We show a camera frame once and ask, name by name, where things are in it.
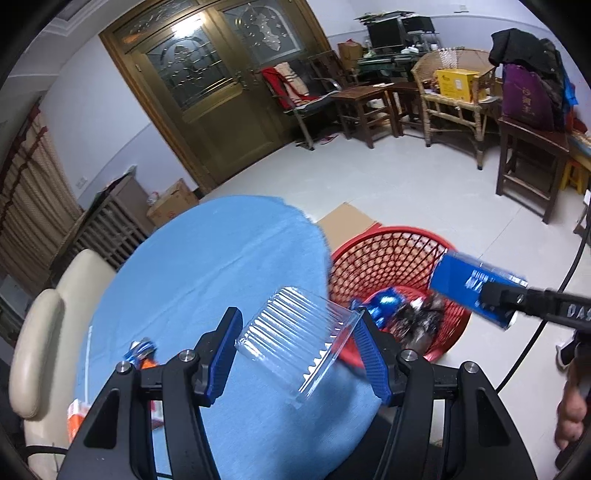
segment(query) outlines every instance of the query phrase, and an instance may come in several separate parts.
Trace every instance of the black jacket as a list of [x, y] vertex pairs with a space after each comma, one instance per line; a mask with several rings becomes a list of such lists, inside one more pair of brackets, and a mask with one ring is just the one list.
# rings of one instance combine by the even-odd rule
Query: black jacket
[[515, 63], [536, 72], [552, 101], [554, 127], [564, 128], [564, 67], [560, 52], [547, 38], [539, 40], [535, 35], [517, 28], [492, 34], [492, 50], [489, 61], [494, 66]]

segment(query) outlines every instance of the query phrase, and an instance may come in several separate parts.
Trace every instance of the computer monitor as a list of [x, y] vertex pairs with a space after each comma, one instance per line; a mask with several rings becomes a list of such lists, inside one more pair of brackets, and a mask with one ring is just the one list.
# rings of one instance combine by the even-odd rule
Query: computer monitor
[[368, 25], [369, 38], [373, 48], [403, 47], [398, 18], [388, 18]]
[[407, 34], [411, 32], [435, 33], [435, 28], [430, 17], [420, 17], [419, 15], [403, 17], [402, 27]]

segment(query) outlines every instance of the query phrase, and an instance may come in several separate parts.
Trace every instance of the metal screw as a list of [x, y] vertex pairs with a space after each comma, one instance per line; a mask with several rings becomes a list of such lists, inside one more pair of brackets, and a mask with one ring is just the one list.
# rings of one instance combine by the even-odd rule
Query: metal screw
[[181, 362], [190, 362], [195, 358], [195, 351], [194, 350], [183, 350], [179, 353], [178, 357], [180, 358]]
[[418, 358], [418, 355], [414, 350], [408, 349], [403, 350], [400, 356], [402, 357], [402, 360], [406, 360], [407, 362], [414, 362]]
[[123, 360], [115, 365], [115, 371], [119, 374], [126, 374], [131, 370], [131, 364], [127, 360]]
[[466, 372], [468, 372], [469, 374], [478, 373], [478, 371], [480, 370], [478, 365], [476, 365], [474, 362], [466, 362], [464, 364], [464, 368], [466, 369]]

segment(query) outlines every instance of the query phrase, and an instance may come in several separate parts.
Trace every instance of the round table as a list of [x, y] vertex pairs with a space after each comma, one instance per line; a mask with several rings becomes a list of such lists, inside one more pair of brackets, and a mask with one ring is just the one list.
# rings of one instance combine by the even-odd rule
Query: round table
[[[92, 320], [89, 400], [133, 340], [149, 337], [167, 362], [238, 307], [244, 323], [284, 286], [327, 297], [330, 252], [319, 227], [282, 200], [224, 197], [156, 231], [117, 273]], [[84, 398], [86, 345], [76, 397]], [[335, 362], [299, 408], [237, 354], [228, 383], [202, 416], [223, 480], [322, 479], [354, 450], [379, 400]], [[162, 429], [153, 433], [157, 471], [170, 473]]]

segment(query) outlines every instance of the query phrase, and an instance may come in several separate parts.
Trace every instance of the ceiling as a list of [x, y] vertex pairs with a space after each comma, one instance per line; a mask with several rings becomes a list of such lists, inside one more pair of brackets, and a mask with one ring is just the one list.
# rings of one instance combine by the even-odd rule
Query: ceiling
[[88, 40], [142, 0], [72, 0], [28, 46], [0, 89], [0, 163], [35, 101]]

